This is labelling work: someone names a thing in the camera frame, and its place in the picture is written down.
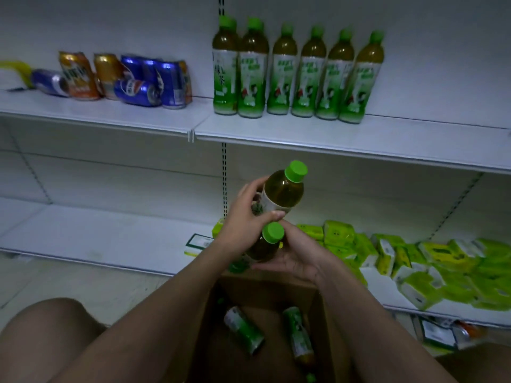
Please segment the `white metal shelf board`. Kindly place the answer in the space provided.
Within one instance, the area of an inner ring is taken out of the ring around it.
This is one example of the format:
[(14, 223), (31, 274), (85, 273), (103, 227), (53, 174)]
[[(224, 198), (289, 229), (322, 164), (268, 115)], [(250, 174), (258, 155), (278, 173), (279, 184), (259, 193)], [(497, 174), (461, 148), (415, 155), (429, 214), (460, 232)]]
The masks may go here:
[(190, 105), (201, 120), (193, 140), (441, 166), (511, 176), (511, 129), (367, 115), (361, 124), (263, 114), (219, 115), (208, 99)]
[(399, 292), (391, 278), (379, 274), (375, 268), (362, 268), (361, 273), (368, 283), (368, 290), (387, 309), (511, 329), (511, 310), (477, 309), (469, 304), (442, 300), (431, 308), (420, 311)]
[(0, 197), (0, 251), (107, 268), (173, 276), (193, 257), (184, 253), (213, 226)]
[(0, 117), (16, 117), (80, 126), (114, 128), (141, 133), (182, 136), (213, 114), (208, 99), (184, 109), (146, 108), (101, 99), (78, 101), (44, 94), (38, 90), (0, 91)]

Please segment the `person's left forearm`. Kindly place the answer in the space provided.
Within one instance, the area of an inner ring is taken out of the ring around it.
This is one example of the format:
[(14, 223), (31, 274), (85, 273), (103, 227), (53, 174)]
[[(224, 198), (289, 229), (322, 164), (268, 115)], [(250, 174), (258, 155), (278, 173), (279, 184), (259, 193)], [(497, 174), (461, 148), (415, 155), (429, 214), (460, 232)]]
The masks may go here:
[(232, 260), (218, 237), (94, 340), (50, 383), (158, 383), (185, 324)]

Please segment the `row of green tea bottles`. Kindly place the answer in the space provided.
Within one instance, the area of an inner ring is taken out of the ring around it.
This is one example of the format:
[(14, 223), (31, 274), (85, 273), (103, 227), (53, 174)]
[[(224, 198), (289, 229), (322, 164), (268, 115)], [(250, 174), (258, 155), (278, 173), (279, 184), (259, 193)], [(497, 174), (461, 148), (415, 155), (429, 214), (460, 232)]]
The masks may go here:
[(361, 123), (384, 62), (384, 33), (373, 31), (357, 55), (348, 28), (329, 52), (321, 25), (312, 27), (301, 53), (293, 33), (292, 25), (283, 24), (270, 50), (261, 19), (249, 18), (239, 37), (235, 19), (219, 16), (212, 43), (214, 113), (258, 119), (266, 110)]

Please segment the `person's right hand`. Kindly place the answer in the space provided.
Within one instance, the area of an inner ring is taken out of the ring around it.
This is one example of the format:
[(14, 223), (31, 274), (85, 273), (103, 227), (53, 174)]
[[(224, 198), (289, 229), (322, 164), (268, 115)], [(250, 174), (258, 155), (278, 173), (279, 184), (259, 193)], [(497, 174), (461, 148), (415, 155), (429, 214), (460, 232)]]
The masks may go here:
[(251, 269), (288, 273), (313, 283), (319, 289), (322, 289), (327, 282), (335, 278), (343, 278), (347, 274), (346, 266), (342, 261), (318, 243), (314, 253), (310, 255), (296, 255), (288, 251), (284, 244), (270, 261), (253, 264)]

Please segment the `orange drink can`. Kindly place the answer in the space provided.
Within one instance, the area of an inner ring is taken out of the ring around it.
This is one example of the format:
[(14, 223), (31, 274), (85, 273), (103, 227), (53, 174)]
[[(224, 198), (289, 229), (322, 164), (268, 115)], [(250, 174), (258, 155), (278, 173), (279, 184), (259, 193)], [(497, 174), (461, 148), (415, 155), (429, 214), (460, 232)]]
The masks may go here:
[(58, 59), (72, 98), (79, 101), (101, 98), (90, 62), (83, 52), (59, 51)]

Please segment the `white packet with dark edge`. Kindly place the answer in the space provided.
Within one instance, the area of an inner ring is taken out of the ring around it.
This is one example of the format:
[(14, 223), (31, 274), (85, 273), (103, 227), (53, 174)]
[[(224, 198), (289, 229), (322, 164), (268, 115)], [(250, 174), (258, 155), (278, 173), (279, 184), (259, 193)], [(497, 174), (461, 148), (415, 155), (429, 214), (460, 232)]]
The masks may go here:
[(444, 328), (434, 322), (418, 317), (418, 341), (424, 345), (455, 351), (458, 349), (455, 334), (451, 328)]

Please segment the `pile of green tissue packets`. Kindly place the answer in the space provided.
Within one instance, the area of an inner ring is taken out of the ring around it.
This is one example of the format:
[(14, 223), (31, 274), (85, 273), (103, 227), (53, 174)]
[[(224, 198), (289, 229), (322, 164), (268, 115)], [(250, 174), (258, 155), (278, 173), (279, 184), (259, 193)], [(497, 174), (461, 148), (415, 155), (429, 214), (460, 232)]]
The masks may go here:
[[(335, 220), (297, 227), (339, 258), (366, 288), (399, 293), (417, 310), (444, 301), (511, 310), (511, 244), (488, 238), (407, 243), (399, 235), (368, 237)], [(371, 275), (385, 286), (370, 286)]]

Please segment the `slotted shelf upright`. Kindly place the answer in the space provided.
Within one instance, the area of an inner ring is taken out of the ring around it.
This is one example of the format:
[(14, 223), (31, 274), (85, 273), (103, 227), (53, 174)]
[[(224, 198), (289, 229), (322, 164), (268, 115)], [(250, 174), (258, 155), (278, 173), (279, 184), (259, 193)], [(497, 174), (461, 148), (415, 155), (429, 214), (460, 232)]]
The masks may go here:
[[(218, 13), (219, 16), (225, 14), (225, 1), (218, 0)], [(222, 204), (223, 204), (223, 216), (227, 216), (228, 212), (228, 193), (227, 193), (227, 144), (221, 143), (222, 152)]]
[(18, 141), (15, 137), (15, 135), (13, 134), (12, 132), (12, 129), (11, 129), (11, 126), (9, 123), (5, 123), (4, 125), (4, 128), (6, 129), (6, 132), (7, 134), (9, 135), (9, 139), (10, 139), (10, 142), (12, 143), (12, 147), (13, 147), (13, 150), (16, 151), (16, 153), (20, 156), (20, 158), (22, 159), (25, 167), (27, 168), (27, 170), (29, 171), (31, 177), (32, 177), (32, 181), (37, 185), (38, 187), (38, 191), (41, 193), (41, 196), (39, 196), (41, 199), (44, 199), (44, 202), (48, 205), (52, 205), (54, 204), (53, 200), (51, 199), (51, 197), (49, 196), (47, 190), (45, 189), (45, 187), (43, 186), (41, 180), (39, 180), (38, 176), (37, 176), (37, 173), (35, 172), (35, 170), (33, 169), (33, 167), (31, 166), (30, 162), (29, 162), (29, 159), (27, 158), (27, 156), (22, 152), (22, 149), (21, 147), (19, 146), (18, 144)]
[(484, 172), (476, 172), (469, 181), (469, 183), (464, 187), (464, 190), (461, 194), (456, 198), (456, 200), (450, 205), (448, 211), (442, 216), (441, 220), (435, 227), (435, 229), (431, 232), (428, 237), (428, 240), (432, 240), (435, 235), (441, 230), (444, 224), (449, 220), (449, 218), (456, 212), (457, 208), (463, 203), (464, 199), (470, 194), (473, 188), (479, 183), (479, 181), (485, 175)]

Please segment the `brown cardboard box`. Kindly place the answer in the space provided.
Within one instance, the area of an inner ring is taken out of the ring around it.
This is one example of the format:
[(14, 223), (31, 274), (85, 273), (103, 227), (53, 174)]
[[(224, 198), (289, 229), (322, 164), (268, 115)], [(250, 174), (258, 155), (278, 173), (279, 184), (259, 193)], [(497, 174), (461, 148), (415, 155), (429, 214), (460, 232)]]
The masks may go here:
[[(221, 295), (241, 309), (262, 332), (264, 341), (250, 355), (248, 341), (237, 337), (223, 321), (228, 306)], [(310, 335), (317, 383), (355, 383), (352, 362), (333, 317), (310, 283), (285, 274), (248, 270), (223, 274), (207, 300), (174, 361), (174, 383), (307, 383), (305, 367), (293, 355), (284, 309), (297, 307)]]

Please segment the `orange and white packet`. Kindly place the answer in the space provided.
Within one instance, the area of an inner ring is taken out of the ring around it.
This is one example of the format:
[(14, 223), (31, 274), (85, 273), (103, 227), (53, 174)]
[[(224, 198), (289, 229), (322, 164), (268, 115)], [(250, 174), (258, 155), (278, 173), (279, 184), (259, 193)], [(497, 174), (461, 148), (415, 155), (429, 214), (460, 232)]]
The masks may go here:
[(452, 324), (452, 331), (456, 340), (458, 350), (471, 348), (485, 342), (488, 330), (484, 326), (455, 321)]

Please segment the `white box with green border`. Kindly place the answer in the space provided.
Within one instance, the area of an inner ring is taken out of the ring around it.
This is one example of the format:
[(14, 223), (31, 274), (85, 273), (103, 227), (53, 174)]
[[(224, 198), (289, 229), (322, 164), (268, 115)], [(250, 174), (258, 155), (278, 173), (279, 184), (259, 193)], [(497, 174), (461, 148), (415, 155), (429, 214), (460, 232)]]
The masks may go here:
[(193, 234), (184, 246), (184, 254), (189, 257), (197, 257), (200, 253), (205, 250), (212, 242), (214, 238), (210, 238), (198, 233)]

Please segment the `person's right forearm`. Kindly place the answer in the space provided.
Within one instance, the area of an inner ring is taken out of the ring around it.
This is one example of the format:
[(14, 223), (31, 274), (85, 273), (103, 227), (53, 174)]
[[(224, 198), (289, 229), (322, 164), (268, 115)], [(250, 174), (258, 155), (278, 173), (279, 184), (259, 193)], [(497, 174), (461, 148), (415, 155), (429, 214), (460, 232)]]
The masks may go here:
[(315, 283), (364, 383), (458, 383), (344, 263), (318, 265)]

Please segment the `person's left hand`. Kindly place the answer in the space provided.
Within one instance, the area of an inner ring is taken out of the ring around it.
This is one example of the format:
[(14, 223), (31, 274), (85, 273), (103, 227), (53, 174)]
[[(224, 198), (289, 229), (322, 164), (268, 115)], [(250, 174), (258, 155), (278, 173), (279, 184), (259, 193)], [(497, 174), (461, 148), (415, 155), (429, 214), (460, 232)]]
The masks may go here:
[(263, 176), (244, 185), (231, 203), (224, 225), (215, 239), (215, 245), (229, 260), (240, 257), (261, 234), (256, 226), (257, 216), (252, 213), (252, 201), (268, 178), (269, 175)]

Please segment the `blue and silver drink can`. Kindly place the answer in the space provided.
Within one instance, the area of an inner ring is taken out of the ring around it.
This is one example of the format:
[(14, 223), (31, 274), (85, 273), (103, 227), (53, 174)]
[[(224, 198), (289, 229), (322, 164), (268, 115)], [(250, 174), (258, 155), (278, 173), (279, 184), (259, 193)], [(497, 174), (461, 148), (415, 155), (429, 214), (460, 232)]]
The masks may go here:
[(70, 97), (69, 85), (65, 76), (53, 70), (33, 69), (31, 71), (33, 86), (45, 94)]

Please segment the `gold drink can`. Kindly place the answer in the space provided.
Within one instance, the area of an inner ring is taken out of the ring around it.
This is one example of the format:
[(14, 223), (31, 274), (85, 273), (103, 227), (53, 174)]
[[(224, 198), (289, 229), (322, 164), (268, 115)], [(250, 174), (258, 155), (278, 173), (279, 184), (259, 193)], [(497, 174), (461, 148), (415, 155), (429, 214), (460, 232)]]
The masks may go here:
[(114, 87), (116, 82), (124, 77), (118, 57), (113, 53), (94, 53), (93, 62), (105, 97), (118, 100)]

